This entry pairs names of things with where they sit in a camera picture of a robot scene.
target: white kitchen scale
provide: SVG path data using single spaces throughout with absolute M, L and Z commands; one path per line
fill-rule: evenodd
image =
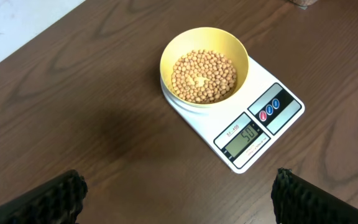
M 232 169 L 245 172 L 305 111 L 285 85 L 252 58 L 247 78 L 220 108 L 196 108 L 163 94 L 180 116 Z

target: chickpea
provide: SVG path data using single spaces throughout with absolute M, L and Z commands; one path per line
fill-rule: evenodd
M 236 78 L 236 69 L 224 54 L 192 50 L 173 65 L 172 91 L 193 103 L 217 102 L 227 98 Z

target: wooden table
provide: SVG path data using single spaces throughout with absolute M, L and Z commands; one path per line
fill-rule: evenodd
M 164 47 L 201 26 L 306 105 L 242 175 L 161 92 Z M 358 208 L 358 1 L 88 0 L 0 63 L 0 205 L 76 169 L 79 223 L 273 223 L 279 167 Z

